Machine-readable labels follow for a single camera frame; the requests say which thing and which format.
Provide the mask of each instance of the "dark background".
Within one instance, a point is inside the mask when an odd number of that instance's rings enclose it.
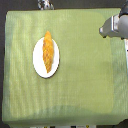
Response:
[[[126,0],[52,0],[52,4],[55,9],[121,8],[125,1]],[[0,128],[9,128],[8,125],[2,123],[6,13],[10,10],[38,10],[37,3],[38,0],[0,0]]]

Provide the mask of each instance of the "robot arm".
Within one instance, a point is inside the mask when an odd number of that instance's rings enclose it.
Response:
[[[112,16],[105,21],[104,25],[99,29],[99,33],[103,38],[109,36],[128,39],[128,0],[118,15]]]

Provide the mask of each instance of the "white plate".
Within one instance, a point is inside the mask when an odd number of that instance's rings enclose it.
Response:
[[[37,44],[35,45],[34,51],[33,51],[33,65],[36,70],[36,72],[43,78],[49,78],[51,77],[57,70],[59,66],[59,48],[54,40],[53,46],[54,46],[54,58],[53,58],[53,64],[51,71],[47,73],[44,61],[43,61],[43,40],[44,37],[41,38]]]

